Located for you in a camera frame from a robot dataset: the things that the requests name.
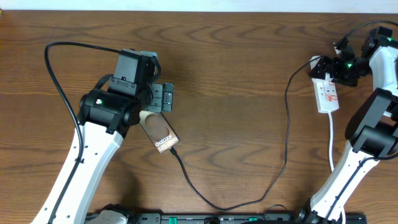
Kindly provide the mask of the white power strip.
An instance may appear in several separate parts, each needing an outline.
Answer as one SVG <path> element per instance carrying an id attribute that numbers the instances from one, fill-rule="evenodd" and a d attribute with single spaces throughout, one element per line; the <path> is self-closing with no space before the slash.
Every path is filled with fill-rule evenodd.
<path id="1" fill-rule="evenodd" d="M 312 79 L 319 113 L 331 114 L 339 109 L 336 86 L 331 77 L 327 80 Z"/>

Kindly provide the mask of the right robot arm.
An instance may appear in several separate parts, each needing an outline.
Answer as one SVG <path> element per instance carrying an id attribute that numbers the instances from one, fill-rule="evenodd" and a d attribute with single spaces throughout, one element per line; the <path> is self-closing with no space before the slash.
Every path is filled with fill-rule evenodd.
<path id="1" fill-rule="evenodd" d="M 392 30 L 383 26 L 371 29 L 359 57 L 347 36 L 336 42 L 334 49 L 334 58 L 314 56 L 309 61 L 319 112 L 337 110 L 337 84 L 356 87 L 359 78 L 372 75 L 373 92 L 346 127 L 341 159 L 296 222 L 346 222 L 344 205 L 365 175 L 380 161 L 397 157 L 397 40 Z"/>

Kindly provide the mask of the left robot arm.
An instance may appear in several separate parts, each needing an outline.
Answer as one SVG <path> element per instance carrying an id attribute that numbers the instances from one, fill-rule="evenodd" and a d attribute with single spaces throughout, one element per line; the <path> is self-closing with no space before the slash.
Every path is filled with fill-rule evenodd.
<path id="1" fill-rule="evenodd" d="M 179 142 L 164 117 L 172 110 L 174 85 L 158 84 L 155 52 L 123 49 L 107 74 L 72 114 L 75 133 L 66 161 L 34 223 L 83 223 L 103 173 L 129 128 L 140 125 L 159 153 Z"/>

